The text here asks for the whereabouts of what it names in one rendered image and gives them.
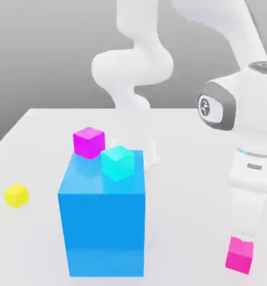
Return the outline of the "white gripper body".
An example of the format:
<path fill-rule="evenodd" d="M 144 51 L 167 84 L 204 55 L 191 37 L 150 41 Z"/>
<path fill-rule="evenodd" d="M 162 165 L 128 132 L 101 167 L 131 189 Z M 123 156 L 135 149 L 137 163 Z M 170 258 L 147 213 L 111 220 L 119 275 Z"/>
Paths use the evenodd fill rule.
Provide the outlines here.
<path fill-rule="evenodd" d="M 267 157 L 236 153 L 229 182 L 234 187 L 267 193 Z"/>

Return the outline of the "small pink cube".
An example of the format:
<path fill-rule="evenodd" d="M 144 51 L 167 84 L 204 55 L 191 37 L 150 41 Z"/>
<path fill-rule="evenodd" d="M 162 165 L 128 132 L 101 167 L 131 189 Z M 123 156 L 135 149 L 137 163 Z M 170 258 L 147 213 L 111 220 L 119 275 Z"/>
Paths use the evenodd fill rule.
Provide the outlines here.
<path fill-rule="evenodd" d="M 240 273 L 249 274 L 254 253 L 254 243 L 231 237 L 225 266 Z"/>

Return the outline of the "small cyan cube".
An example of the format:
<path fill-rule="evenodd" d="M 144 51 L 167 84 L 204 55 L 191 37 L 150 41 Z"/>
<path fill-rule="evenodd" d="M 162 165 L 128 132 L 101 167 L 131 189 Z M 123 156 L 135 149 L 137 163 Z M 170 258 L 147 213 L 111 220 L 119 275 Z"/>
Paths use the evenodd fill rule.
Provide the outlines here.
<path fill-rule="evenodd" d="M 126 179 L 135 173 L 135 154 L 121 145 L 103 150 L 101 168 L 115 182 Z"/>

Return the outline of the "small magenta cube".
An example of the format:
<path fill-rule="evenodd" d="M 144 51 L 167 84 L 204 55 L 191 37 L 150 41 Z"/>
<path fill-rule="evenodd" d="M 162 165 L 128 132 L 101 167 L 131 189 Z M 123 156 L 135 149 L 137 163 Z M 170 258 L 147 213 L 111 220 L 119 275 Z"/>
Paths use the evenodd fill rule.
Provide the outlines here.
<path fill-rule="evenodd" d="M 73 134 L 74 153 L 92 160 L 106 148 L 105 132 L 86 127 Z"/>

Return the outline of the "small yellow cube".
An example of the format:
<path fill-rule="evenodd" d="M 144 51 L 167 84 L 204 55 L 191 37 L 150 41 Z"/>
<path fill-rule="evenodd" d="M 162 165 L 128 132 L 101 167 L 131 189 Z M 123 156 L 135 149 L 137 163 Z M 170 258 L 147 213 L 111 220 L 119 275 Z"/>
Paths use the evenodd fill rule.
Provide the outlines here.
<path fill-rule="evenodd" d="M 28 190 L 25 186 L 14 184 L 4 191 L 6 203 L 12 207 L 19 208 L 29 201 Z"/>

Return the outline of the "large blue box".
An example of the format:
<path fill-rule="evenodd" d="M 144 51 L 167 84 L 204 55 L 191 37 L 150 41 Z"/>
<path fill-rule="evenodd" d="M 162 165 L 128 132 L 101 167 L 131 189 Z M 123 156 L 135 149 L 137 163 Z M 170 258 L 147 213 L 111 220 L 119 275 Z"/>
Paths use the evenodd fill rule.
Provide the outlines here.
<path fill-rule="evenodd" d="M 71 156 L 58 190 L 71 277 L 143 276 L 144 162 L 133 153 L 135 173 L 119 182 L 102 173 L 100 158 Z"/>

